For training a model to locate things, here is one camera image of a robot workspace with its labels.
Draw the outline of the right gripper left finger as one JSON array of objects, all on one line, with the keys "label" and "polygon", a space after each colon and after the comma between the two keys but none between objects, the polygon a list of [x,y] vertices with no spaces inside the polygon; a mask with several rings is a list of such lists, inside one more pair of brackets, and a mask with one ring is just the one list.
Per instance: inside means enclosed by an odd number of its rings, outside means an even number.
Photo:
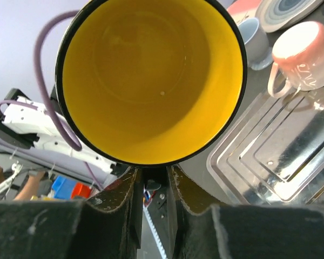
[{"label": "right gripper left finger", "polygon": [[141,175],[128,168],[87,200],[0,202],[0,258],[136,258]]}]

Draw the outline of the yellow and black mug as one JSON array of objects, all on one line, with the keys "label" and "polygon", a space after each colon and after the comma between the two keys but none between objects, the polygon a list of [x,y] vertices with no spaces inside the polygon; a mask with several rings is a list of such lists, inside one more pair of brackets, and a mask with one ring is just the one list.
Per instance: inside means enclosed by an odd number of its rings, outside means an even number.
[{"label": "yellow and black mug", "polygon": [[57,55],[60,109],[113,161],[160,166],[211,145],[247,81],[244,42],[217,1],[90,1]]}]

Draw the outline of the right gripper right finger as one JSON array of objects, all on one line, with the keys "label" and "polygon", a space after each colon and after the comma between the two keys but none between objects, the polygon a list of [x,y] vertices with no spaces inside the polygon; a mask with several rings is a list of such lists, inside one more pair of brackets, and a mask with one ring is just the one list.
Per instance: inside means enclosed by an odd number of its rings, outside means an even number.
[{"label": "right gripper right finger", "polygon": [[324,258],[324,209],[228,205],[166,169],[170,258]]}]

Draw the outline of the pink and white mug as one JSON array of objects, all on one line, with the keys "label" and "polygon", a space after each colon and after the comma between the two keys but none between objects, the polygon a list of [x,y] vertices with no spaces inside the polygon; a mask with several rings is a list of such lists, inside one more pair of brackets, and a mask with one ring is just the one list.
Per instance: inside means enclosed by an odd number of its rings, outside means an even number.
[{"label": "pink and white mug", "polygon": [[281,98],[291,88],[324,87],[324,25],[306,21],[289,28],[274,43],[272,58],[267,83],[271,97]]}]

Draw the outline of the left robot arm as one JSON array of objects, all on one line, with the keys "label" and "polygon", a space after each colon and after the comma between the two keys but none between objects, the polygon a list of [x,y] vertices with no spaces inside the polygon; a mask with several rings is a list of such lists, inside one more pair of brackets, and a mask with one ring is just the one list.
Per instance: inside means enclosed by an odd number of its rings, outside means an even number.
[{"label": "left robot arm", "polygon": [[44,104],[13,88],[0,103],[0,139],[21,149],[53,151],[111,173],[116,163],[97,154],[84,143],[75,151],[61,136]]}]

